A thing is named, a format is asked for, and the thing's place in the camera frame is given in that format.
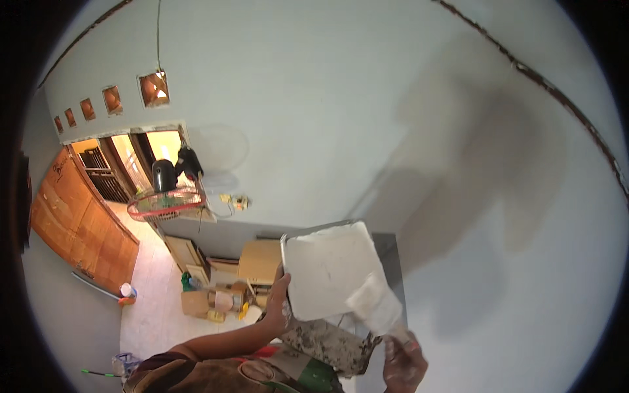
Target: white bucket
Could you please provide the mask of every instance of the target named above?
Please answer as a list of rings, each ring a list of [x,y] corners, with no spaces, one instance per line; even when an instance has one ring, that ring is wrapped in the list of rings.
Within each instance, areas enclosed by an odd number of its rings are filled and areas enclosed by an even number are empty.
[[[134,298],[138,295],[138,291],[136,291],[135,288],[131,286],[131,284],[125,282],[120,286],[120,294],[123,297]]]

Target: paint-stained bucket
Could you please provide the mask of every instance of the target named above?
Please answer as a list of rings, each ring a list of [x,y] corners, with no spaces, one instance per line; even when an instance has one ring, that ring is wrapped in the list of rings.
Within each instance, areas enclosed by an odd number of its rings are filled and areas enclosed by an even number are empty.
[[[120,286],[120,294],[123,297],[129,297],[133,299],[134,297],[137,297],[138,291],[136,291],[135,288],[131,286],[131,284],[125,282]]]

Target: fan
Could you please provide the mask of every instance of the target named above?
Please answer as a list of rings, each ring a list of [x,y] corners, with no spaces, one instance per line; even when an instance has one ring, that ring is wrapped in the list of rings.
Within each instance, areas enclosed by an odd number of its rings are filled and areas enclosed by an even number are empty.
[[[194,150],[182,145],[175,166],[168,160],[153,163],[153,189],[129,200],[126,211],[135,221],[165,221],[178,217],[183,210],[204,206],[205,193],[195,187],[177,187],[181,172],[191,181],[203,177],[203,169]]]

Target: pipe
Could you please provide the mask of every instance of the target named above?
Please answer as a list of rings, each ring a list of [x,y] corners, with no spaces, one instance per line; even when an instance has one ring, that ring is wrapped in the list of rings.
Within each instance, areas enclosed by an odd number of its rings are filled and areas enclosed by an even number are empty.
[[[96,285],[94,285],[94,284],[92,284],[91,282],[87,281],[86,279],[84,279],[84,278],[83,278],[83,277],[81,277],[80,275],[76,274],[75,272],[71,272],[70,274],[72,274],[72,275],[73,275],[76,279],[78,279],[78,280],[80,280],[80,281],[83,281],[85,284],[87,284],[87,285],[91,286],[92,288],[96,289],[97,291],[102,292],[102,293],[106,294],[106,295],[107,295],[107,296],[109,296],[109,297],[113,297],[113,298],[114,298],[114,299],[116,299],[116,300],[120,300],[120,297],[118,297],[118,296],[116,296],[116,295],[113,295],[113,294],[110,294],[110,293],[109,293],[109,292],[107,292],[106,290],[104,290],[104,289],[101,289],[101,288],[97,287]]]

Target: orange door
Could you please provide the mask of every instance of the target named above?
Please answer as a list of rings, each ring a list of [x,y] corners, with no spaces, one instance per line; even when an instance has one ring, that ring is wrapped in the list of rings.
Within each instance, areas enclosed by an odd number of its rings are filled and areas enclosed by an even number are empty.
[[[31,208],[31,227],[65,261],[117,294],[131,282],[138,239],[95,190],[71,147],[48,170]]]

